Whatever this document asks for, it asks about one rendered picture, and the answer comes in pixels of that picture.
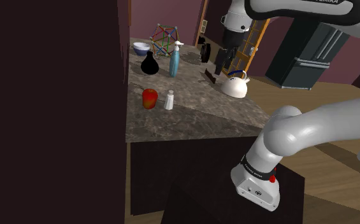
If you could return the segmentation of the dark counter cabinet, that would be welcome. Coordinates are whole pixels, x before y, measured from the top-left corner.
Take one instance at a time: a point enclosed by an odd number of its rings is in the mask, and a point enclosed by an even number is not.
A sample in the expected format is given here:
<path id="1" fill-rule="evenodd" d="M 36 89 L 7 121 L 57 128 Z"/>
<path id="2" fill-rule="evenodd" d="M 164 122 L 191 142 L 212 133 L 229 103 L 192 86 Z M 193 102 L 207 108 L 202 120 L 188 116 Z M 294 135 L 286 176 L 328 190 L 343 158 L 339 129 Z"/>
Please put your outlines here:
<path id="1" fill-rule="evenodd" d="M 171 184 L 185 168 L 219 150 L 246 150 L 255 140 L 247 136 L 131 143 L 131 214 L 164 210 Z"/>

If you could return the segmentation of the black round vase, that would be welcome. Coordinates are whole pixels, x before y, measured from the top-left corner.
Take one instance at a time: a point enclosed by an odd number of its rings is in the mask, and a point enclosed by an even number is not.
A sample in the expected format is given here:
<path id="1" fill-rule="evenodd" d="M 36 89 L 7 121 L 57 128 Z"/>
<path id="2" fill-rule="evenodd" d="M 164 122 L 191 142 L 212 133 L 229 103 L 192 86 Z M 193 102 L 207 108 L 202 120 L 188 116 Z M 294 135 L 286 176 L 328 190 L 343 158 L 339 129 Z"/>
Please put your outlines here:
<path id="1" fill-rule="evenodd" d="M 156 74 L 159 71 L 159 65 L 153 57 L 153 53 L 151 51 L 147 52 L 147 56 L 145 60 L 141 63 L 141 70 L 145 74 Z"/>

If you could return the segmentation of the colourful rod polyhedron toy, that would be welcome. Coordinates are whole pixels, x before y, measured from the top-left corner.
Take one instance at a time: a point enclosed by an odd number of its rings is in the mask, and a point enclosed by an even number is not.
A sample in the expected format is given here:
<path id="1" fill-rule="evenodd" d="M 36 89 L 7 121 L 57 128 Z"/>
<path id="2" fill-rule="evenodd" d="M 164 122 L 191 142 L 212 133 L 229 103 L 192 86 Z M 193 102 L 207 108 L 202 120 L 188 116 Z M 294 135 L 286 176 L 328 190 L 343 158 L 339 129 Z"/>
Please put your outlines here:
<path id="1" fill-rule="evenodd" d="M 151 50 L 155 56 L 170 57 L 176 41 L 179 41 L 178 27 L 157 24 L 150 37 Z"/>

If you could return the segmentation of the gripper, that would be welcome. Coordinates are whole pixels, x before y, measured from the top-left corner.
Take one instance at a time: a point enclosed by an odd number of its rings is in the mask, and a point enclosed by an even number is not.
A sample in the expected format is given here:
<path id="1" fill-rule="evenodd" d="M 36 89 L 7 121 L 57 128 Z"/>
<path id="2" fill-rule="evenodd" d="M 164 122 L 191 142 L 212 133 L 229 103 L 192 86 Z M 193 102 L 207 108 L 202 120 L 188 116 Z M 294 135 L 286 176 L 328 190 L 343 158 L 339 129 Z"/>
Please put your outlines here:
<path id="1" fill-rule="evenodd" d="M 231 66 L 233 59 L 236 57 L 237 47 L 239 47 L 244 40 L 245 32 L 234 32 L 229 29 L 225 29 L 222 37 L 222 46 L 225 49 L 220 48 L 215 58 L 215 74 L 219 75 L 222 71 L 222 67 L 227 59 L 227 50 L 230 49 L 227 64 Z"/>

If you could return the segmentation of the dark brown flat tool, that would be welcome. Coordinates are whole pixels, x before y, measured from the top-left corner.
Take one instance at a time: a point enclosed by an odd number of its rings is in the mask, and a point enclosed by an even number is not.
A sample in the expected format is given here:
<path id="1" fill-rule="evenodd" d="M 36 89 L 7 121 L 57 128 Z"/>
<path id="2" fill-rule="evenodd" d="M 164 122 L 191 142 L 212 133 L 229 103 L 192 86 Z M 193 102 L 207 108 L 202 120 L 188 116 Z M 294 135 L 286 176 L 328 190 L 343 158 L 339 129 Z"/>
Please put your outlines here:
<path id="1" fill-rule="evenodd" d="M 216 83 L 217 79 L 207 69 L 205 69 L 205 74 L 213 84 Z"/>

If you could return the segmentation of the red apple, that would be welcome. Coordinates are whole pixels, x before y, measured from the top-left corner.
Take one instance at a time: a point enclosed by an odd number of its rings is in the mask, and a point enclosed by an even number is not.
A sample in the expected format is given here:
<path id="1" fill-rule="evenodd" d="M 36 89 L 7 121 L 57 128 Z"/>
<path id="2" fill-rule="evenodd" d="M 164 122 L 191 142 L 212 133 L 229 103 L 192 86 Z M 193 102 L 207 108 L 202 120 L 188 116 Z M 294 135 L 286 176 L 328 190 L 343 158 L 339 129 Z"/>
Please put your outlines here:
<path id="1" fill-rule="evenodd" d="M 143 107 L 145 109 L 152 109 L 155 107 L 157 102 L 158 93 L 156 90 L 148 88 L 144 89 L 142 93 Z"/>

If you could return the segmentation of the orange framed glass door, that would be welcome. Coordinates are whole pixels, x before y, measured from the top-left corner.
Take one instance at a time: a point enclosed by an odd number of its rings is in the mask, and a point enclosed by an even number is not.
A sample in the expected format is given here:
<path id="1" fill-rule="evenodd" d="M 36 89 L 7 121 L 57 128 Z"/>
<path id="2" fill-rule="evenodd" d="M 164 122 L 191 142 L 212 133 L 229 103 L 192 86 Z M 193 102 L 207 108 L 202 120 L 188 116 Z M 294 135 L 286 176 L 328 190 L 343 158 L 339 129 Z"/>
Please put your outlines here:
<path id="1" fill-rule="evenodd" d="M 248 70 L 269 23 L 270 19 L 254 20 L 252 22 L 251 28 L 246 32 L 245 38 L 238 47 L 232 61 L 225 63 L 222 67 L 222 72 L 226 76 L 230 77 L 229 73 L 235 70 Z"/>

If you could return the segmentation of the blue spray bottle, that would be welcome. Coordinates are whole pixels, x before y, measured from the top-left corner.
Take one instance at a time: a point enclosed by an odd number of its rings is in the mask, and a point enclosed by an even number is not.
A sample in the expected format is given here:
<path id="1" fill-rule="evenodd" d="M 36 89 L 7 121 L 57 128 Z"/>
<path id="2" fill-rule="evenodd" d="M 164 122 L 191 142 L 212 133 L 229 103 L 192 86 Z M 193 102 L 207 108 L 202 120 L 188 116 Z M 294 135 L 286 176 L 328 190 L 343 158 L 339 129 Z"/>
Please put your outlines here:
<path id="1" fill-rule="evenodd" d="M 179 50 L 180 46 L 184 45 L 180 41 L 175 41 L 175 47 L 173 53 L 171 54 L 170 63 L 169 63 L 169 75 L 175 77 L 178 70 L 178 63 L 180 59 Z"/>

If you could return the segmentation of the dark grey refrigerator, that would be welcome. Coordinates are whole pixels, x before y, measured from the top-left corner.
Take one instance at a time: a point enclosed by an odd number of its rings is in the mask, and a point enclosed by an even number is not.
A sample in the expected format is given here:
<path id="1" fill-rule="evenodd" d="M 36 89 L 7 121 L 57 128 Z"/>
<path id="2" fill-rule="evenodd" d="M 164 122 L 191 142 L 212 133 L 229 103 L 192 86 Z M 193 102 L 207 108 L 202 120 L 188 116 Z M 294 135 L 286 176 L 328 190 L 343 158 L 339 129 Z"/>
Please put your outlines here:
<path id="1" fill-rule="evenodd" d="M 295 18 L 266 77 L 280 88 L 310 90 L 349 37 L 330 25 Z"/>

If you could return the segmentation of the white and blue bowl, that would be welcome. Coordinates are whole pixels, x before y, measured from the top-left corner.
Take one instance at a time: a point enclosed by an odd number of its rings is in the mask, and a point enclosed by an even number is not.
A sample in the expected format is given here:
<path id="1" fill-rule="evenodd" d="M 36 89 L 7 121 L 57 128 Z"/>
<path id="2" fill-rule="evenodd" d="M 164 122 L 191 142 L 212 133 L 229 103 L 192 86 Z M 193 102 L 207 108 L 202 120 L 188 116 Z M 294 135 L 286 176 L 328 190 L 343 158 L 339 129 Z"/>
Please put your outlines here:
<path id="1" fill-rule="evenodd" d="M 150 50 L 150 45 L 148 43 L 135 42 L 133 43 L 134 52 L 139 56 L 146 56 L 147 52 Z"/>

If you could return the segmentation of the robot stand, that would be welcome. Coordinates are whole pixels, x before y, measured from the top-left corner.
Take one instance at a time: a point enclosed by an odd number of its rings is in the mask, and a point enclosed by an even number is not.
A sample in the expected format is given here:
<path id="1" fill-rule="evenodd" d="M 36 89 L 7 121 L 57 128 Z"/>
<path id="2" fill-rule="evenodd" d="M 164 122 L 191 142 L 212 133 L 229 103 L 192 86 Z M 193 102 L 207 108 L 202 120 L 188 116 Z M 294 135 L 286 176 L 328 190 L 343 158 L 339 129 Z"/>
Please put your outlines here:
<path id="1" fill-rule="evenodd" d="M 277 166 L 280 203 L 270 212 L 238 195 L 230 165 L 190 167 L 169 192 L 161 224 L 303 224 L 305 178 Z"/>

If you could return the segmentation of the black upright object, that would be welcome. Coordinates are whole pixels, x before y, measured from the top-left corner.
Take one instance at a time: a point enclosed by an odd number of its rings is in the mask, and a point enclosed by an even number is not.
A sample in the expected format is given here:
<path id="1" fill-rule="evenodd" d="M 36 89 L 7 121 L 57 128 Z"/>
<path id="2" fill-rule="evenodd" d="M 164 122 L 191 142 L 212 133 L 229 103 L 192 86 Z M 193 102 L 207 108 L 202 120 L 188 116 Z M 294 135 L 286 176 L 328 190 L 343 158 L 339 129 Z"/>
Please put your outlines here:
<path id="1" fill-rule="evenodd" d="M 201 45 L 201 61 L 202 63 L 207 63 L 210 58 L 211 46 L 209 43 L 206 42 L 206 39 L 201 36 L 198 38 L 198 44 Z"/>

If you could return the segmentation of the white salt shaker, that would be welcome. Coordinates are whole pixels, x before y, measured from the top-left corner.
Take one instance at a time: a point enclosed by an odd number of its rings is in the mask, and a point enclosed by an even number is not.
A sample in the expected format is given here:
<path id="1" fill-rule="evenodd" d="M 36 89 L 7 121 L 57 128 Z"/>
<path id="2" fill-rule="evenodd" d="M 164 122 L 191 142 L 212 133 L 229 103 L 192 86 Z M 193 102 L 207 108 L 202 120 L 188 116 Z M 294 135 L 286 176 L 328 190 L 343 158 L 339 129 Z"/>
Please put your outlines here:
<path id="1" fill-rule="evenodd" d="M 169 90 L 168 94 L 166 96 L 165 103 L 164 103 L 164 108 L 166 110 L 172 110 L 173 109 L 173 104 L 174 104 L 174 91 Z"/>

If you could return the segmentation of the dark tall cabinet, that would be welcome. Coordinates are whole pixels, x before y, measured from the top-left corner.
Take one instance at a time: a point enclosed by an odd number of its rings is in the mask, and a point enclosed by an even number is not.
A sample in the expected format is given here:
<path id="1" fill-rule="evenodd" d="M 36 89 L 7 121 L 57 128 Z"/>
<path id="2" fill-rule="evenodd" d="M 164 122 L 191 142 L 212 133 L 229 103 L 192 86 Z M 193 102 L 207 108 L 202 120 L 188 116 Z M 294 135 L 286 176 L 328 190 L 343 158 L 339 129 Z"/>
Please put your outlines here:
<path id="1" fill-rule="evenodd" d="M 0 224 L 124 224 L 128 0 L 0 0 Z"/>

